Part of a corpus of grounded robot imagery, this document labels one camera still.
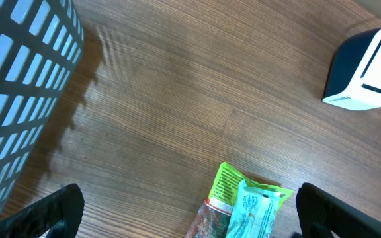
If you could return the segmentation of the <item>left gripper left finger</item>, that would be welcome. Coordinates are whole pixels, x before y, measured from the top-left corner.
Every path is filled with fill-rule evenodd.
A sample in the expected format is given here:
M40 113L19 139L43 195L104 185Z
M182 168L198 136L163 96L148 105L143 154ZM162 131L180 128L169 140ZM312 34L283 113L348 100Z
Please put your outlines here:
M69 184L0 221L0 238L75 237L85 201L77 184Z

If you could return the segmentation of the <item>teal packet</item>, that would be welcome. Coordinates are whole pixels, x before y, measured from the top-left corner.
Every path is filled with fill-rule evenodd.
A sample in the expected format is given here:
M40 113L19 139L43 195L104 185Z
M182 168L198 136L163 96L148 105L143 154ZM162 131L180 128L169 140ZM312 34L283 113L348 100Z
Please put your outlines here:
M280 203L280 192L238 185L226 238L269 238Z

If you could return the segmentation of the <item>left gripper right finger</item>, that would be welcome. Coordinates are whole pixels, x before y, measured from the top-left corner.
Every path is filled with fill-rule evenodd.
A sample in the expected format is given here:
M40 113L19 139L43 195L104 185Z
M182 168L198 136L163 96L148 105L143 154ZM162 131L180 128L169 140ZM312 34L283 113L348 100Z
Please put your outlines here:
M381 238L381 222L322 189L304 183L296 195L302 238Z

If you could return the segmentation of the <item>green snack bag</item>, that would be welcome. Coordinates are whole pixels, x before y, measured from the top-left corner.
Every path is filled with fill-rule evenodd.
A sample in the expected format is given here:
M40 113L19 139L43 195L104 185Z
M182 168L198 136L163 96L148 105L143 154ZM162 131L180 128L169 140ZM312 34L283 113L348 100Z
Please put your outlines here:
M227 162L221 163L207 199L198 210L186 237L226 237L239 183L245 180L250 187L280 192L278 210L293 191L273 184L252 180Z

